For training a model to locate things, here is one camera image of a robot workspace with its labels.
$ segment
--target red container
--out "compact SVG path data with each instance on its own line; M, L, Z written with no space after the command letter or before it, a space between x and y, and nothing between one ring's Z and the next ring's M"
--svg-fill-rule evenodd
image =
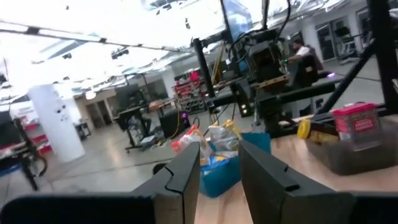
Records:
M363 149L381 143L381 127L376 105L357 103L333 111L340 139L349 139L354 148Z

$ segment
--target ceiling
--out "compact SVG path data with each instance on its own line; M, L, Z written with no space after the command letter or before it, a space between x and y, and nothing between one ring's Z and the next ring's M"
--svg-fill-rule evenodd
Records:
M260 0L234 1L248 9L254 22L261 20ZM295 10L304 10L305 5L315 1L292 2L295 2ZM269 16L281 20L284 17L278 15L286 9L285 1L271 0ZM191 29L186 28L185 18L188 18ZM95 34L127 44L175 48L188 47L192 37L205 38L224 29L221 6L215 0L0 0L0 21ZM129 55L111 60L111 52L117 48L114 45L0 33L0 58L7 62L9 79L13 83L20 80L29 80L30 84L53 82L65 76L76 81L106 78L125 71L139 72L139 68L150 70L153 65L162 68L187 56L187 53L129 48ZM71 59L57 57L68 52L73 55ZM32 65L32 62L41 61L44 63ZM0 72L5 73L2 62Z

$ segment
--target fluorescent light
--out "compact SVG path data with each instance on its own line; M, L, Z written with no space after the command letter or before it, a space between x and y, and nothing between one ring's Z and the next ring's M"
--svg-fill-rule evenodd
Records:
M92 100L97 96L97 94L94 91L87 91L86 92L86 99L87 100Z
M41 29L39 30L39 34L42 35L50 35L53 37L58 37L58 38L66 38L66 39L78 39L78 40L85 40L85 41L93 41L97 42L100 41L100 37L94 37L90 35L85 35L85 34L74 34L70 32L63 32L63 31L54 31L54 30L47 30L47 29Z
M9 31L17 31L17 32L26 32L27 26L18 25L18 24L8 24L5 22L0 22L0 30L9 30Z

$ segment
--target desk surface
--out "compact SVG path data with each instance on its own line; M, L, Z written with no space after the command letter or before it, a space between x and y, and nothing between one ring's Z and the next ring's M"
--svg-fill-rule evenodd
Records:
M398 122L398 116L388 117ZM329 171L308 151L302 139L285 136L273 139L272 154L295 170L334 190L398 191L398 166L351 176ZM199 195L195 224L250 224L251 216L241 183L219 198Z

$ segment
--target floor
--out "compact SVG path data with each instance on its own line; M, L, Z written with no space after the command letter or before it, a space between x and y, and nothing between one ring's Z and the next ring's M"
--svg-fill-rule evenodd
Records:
M325 68L336 72L337 78L343 77L351 65L337 66L330 62ZM342 107L355 101L382 103L381 87L377 65L371 59L350 85L336 107ZM220 116L220 122L230 119L233 105ZM190 117L200 119L200 129L204 131L209 124L208 114L202 113ZM251 127L252 118L235 117L235 123L241 129ZM126 133L118 126L110 126L94 132L92 137L83 142L86 155L66 164L59 164L55 155L47 154L49 170L45 177L38 179L41 192L128 192L134 190L152 175L152 168L157 162L167 162L174 157L170 144L145 152L131 151L126 154L128 145ZM32 193L20 172L0 178L0 206L20 195Z

